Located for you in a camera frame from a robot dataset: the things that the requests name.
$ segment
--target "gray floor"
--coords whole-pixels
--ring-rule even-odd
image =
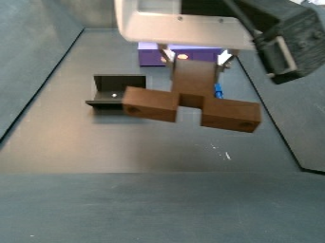
[[[85,31],[1,143],[0,241],[323,243],[325,179],[298,170],[264,111],[241,134],[199,127],[192,109],[165,123],[84,104],[94,73],[168,88],[136,57],[113,30]],[[236,63],[221,85],[257,100]]]
[[[92,75],[124,73],[168,90],[168,69],[138,68],[136,45],[88,29],[1,144],[2,173],[298,171],[264,110],[253,134],[200,127],[189,108],[176,123],[93,112]],[[259,101],[237,63],[220,82],[227,99]]]
[[[0,177],[5,243],[323,243],[325,180],[300,174]]]

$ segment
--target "brown wooden block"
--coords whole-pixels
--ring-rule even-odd
[[[261,120],[260,106],[231,100],[205,99],[201,109],[201,126],[253,132]]]
[[[159,120],[176,121],[177,95],[137,87],[126,87],[122,97],[122,110],[129,116]]]
[[[176,60],[171,79],[171,92],[212,97],[215,64],[203,61]]]
[[[180,106],[201,109],[203,101],[204,101],[203,96],[187,95],[187,94],[179,95],[179,105]]]

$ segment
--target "wooden cross-shaped object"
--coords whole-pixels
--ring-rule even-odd
[[[213,97],[215,64],[175,60],[171,91],[126,87],[122,110],[129,116],[175,122],[177,106],[201,110],[200,125],[253,132],[260,123],[260,106]]]

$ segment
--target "gray metal surface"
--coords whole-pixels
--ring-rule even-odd
[[[82,26],[50,0],[0,1],[0,139]]]
[[[85,28],[116,28],[113,0],[54,0]]]
[[[195,173],[0,176],[5,243],[322,243],[325,179]]]
[[[165,67],[138,68],[136,44],[88,29],[0,144],[1,173],[298,171],[264,111],[253,134],[200,127],[183,107],[176,123],[94,112],[97,73],[144,74],[146,88],[169,89]],[[259,101],[236,62],[220,83],[224,98]]]
[[[239,61],[302,168],[325,172],[325,66],[275,85],[253,52],[241,51]]]

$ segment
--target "gray wall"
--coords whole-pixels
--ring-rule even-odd
[[[323,8],[304,5],[316,10],[325,26]],[[300,167],[325,172],[325,65],[308,76],[275,85],[252,51],[241,51],[237,58]]]
[[[56,0],[85,28],[116,28],[113,0]]]
[[[0,139],[81,31],[52,0],[0,0]]]
[[[113,0],[56,0],[85,28],[116,28]],[[140,11],[177,11],[179,0],[138,1]]]

